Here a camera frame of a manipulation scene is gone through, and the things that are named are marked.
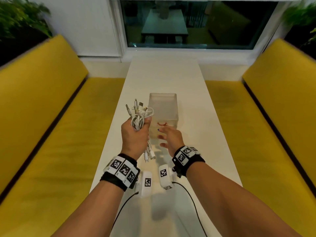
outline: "black cable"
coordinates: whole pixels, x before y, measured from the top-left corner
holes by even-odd
[[[188,195],[190,196],[190,198],[191,198],[191,200],[192,200],[192,202],[193,202],[193,205],[194,205],[194,208],[195,208],[195,212],[197,213],[197,208],[196,208],[196,206],[195,206],[195,203],[194,203],[194,201],[193,201],[193,199],[192,199],[192,196],[190,195],[190,193],[188,192],[188,190],[183,186],[183,185],[181,185],[180,183],[178,183],[178,182],[172,182],[172,183],[174,183],[174,184],[178,184],[178,185],[180,185],[180,186],[182,186],[184,189],[185,189],[185,191],[188,193]],[[197,213],[197,218],[198,218],[198,220],[199,220],[199,222],[200,222],[200,225],[201,225],[201,227],[202,227],[202,229],[203,229],[203,231],[204,231],[204,234],[205,234],[205,236],[207,237],[207,234],[206,234],[206,232],[205,232],[205,230],[204,230],[204,228],[203,228],[203,225],[202,225],[202,223],[201,223],[201,221],[200,221],[200,217],[199,217],[199,215],[198,215],[198,213]]]
[[[121,211],[122,211],[124,205],[125,205],[134,195],[137,195],[137,194],[138,194],[138,191],[137,191],[135,194],[131,195],[131,196],[125,201],[125,203],[123,204],[123,206],[122,206],[121,209],[119,210],[119,212],[118,212],[118,214],[117,214],[117,216],[116,216],[116,218],[115,218],[115,220],[114,220],[112,229],[113,229],[113,227],[114,227],[114,225],[115,225],[115,222],[116,222],[116,220],[118,219],[118,216],[119,216],[119,214],[121,213]]]

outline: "glass window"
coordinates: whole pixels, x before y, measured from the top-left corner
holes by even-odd
[[[253,49],[277,2],[121,0],[129,47]]]

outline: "usb cable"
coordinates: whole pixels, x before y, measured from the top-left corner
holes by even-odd
[[[137,131],[139,131],[145,123],[145,119],[154,115],[154,110],[151,107],[143,107],[143,103],[137,103],[137,99],[135,99],[134,107],[132,107],[132,110],[135,110],[135,115],[132,116],[131,110],[129,109],[128,105],[126,106],[127,112],[131,117],[131,125],[134,127]],[[150,159],[156,159],[155,153],[152,150],[152,146],[150,142],[147,142],[147,149],[144,152],[144,159],[145,162],[148,162]]]

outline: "transparent storage container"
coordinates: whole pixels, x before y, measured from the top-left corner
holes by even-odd
[[[151,135],[162,134],[159,128],[170,125],[178,127],[178,103],[177,94],[174,93],[150,93],[148,107],[154,109],[154,115],[150,124]]]

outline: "left hand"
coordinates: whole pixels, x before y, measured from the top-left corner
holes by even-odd
[[[144,126],[136,131],[131,125],[129,118],[122,124],[122,151],[121,153],[138,160],[147,148],[147,141],[149,140],[149,126],[151,117],[145,119]]]

